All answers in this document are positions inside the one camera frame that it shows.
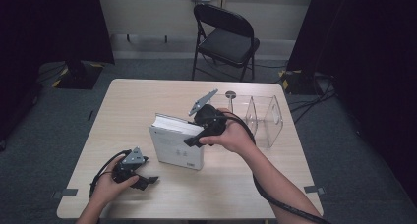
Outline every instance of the baseboard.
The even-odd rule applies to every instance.
[[[196,38],[113,34],[110,42],[115,59],[188,59],[194,58]],[[261,60],[288,60],[295,44],[295,40],[261,39],[260,42],[255,58]]]

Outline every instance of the wrist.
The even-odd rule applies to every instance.
[[[252,142],[248,142],[240,146],[240,149],[236,151],[236,153],[239,154],[242,158],[246,158],[248,156],[253,155],[257,151],[259,151],[257,146]]]
[[[102,209],[108,204],[108,201],[106,201],[104,198],[101,198],[99,196],[92,196],[91,199],[89,200],[89,204],[91,204],[92,206],[96,208]]]

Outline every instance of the human hand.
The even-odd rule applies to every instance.
[[[116,183],[112,178],[112,171],[116,163],[123,157],[117,157],[111,161],[106,170],[101,174],[92,193],[91,200],[106,205],[108,202],[117,198],[121,192],[135,184],[139,180],[139,176],[133,176],[122,183]]]
[[[219,108],[224,116],[236,117],[230,113],[228,109]],[[228,119],[226,122],[226,130],[219,136],[202,137],[199,139],[202,144],[220,144],[227,150],[236,152],[240,155],[246,148],[255,146],[246,130],[238,122]]]

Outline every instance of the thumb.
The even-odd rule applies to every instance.
[[[215,144],[218,143],[218,136],[203,137],[199,139],[202,144]]]
[[[124,181],[122,184],[123,184],[123,187],[126,189],[134,185],[138,181],[139,181],[139,176],[135,175],[135,176],[130,177],[128,180]]]

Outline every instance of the chair seat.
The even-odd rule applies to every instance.
[[[254,39],[254,52],[260,46],[258,39]],[[226,62],[235,64],[235,67],[246,62],[251,56],[251,38],[237,35],[223,29],[215,29],[208,37],[199,45],[199,52],[223,59]]]

